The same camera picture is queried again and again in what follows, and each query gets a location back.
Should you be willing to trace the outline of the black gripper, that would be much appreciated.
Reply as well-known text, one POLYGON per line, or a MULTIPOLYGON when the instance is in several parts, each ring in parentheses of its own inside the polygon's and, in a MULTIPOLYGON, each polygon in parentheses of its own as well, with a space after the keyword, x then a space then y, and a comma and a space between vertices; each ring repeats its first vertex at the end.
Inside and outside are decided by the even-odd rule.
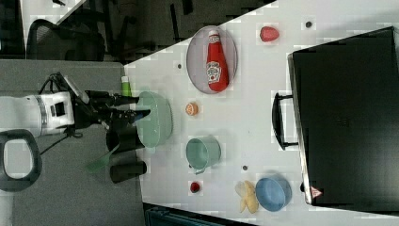
POLYGON ((102 124, 106 129, 110 129, 111 121, 120 125, 130 124, 145 118, 151 113, 149 109, 115 111, 113 108, 113 105, 137 104, 138 97, 115 96, 106 91, 95 90, 86 90, 86 95, 88 96, 87 104, 80 97, 74 96, 72 98, 75 129, 88 128, 92 124, 102 124))

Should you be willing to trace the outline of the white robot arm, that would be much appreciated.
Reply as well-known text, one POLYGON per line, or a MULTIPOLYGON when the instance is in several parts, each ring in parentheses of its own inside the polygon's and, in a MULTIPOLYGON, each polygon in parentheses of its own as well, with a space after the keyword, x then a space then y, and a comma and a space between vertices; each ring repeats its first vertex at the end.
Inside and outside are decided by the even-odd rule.
POLYGON ((136 104, 136 97, 94 91, 76 95, 70 91, 1 98, 1 189, 19 192, 39 178, 42 161, 37 139, 62 134, 72 137, 77 129, 102 124, 107 129, 139 121, 149 109, 118 110, 119 105, 136 104), (28 172, 23 176, 8 171, 13 152, 28 151, 28 172))

